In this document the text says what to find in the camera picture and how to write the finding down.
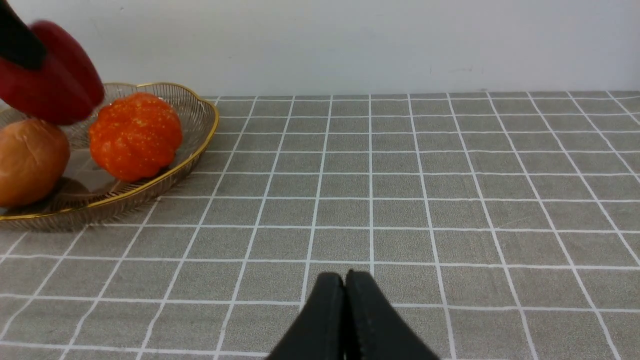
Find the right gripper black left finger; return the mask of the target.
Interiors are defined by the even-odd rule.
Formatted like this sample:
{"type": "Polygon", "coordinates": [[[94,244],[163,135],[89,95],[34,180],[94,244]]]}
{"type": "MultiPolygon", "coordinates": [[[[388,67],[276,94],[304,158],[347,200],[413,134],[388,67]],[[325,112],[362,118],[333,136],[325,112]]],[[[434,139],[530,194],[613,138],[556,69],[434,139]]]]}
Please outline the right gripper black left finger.
{"type": "Polygon", "coordinates": [[[318,274],[310,296],[268,360],[343,360],[346,293],[342,276],[318,274]]]}

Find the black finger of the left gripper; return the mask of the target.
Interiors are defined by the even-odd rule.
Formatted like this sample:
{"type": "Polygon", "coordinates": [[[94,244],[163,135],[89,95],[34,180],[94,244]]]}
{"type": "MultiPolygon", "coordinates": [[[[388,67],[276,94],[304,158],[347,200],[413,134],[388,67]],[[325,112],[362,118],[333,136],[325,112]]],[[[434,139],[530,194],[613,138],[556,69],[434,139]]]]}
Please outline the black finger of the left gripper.
{"type": "Polygon", "coordinates": [[[7,0],[0,2],[0,56],[21,68],[39,70],[47,50],[7,0]]]}

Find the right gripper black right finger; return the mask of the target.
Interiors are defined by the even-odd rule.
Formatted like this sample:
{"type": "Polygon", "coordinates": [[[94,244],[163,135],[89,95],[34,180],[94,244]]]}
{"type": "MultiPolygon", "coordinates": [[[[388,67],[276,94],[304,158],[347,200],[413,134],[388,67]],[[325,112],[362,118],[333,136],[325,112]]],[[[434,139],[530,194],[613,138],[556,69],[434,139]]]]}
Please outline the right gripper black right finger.
{"type": "Polygon", "coordinates": [[[373,276],[350,269],[345,278],[346,360],[438,360],[384,296],[373,276]]]}

